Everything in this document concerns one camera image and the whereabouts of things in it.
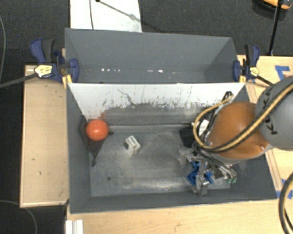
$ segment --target gray bin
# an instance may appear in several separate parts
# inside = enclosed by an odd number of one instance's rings
[[[178,129],[226,90],[248,100],[232,83],[230,38],[66,29],[65,54],[81,68],[67,89],[72,214],[276,198],[265,156],[236,165],[237,182],[204,197],[186,181],[191,167],[178,163]],[[91,167],[78,128],[100,116],[114,134]],[[123,147],[130,135],[142,144],[132,158]]]

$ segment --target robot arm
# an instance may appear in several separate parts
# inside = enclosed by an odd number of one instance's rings
[[[187,178],[199,195],[207,194],[207,187],[219,173],[222,176],[217,179],[234,183],[235,163],[261,156],[273,147],[293,150],[293,77],[268,87],[257,104],[233,102],[215,114],[228,100],[199,114],[193,124],[192,148],[180,151],[181,165],[187,160],[194,167]],[[197,128],[210,113],[208,129],[198,136]]]

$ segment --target orange ball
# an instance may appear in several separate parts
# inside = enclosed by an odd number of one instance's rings
[[[108,125],[104,120],[94,119],[88,123],[86,134],[91,140],[103,140],[108,135]]]

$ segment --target white paper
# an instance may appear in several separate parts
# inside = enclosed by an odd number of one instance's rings
[[[142,32],[138,0],[91,0],[96,30]],[[70,27],[92,29],[89,0],[70,0]]]

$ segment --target black floor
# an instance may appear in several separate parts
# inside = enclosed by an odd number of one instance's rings
[[[254,0],[139,0],[143,31],[232,37],[238,54],[245,43],[268,51],[274,12]],[[0,0],[7,50],[3,81],[23,75],[26,62],[34,62],[29,44],[43,37],[64,47],[69,26],[69,0]],[[0,61],[2,55],[0,28]],[[293,6],[282,13],[274,55],[293,56]],[[22,125],[22,85],[0,91],[0,199],[19,199]],[[34,209],[38,233],[63,231],[63,207]],[[0,233],[33,233],[28,213],[0,203]]]

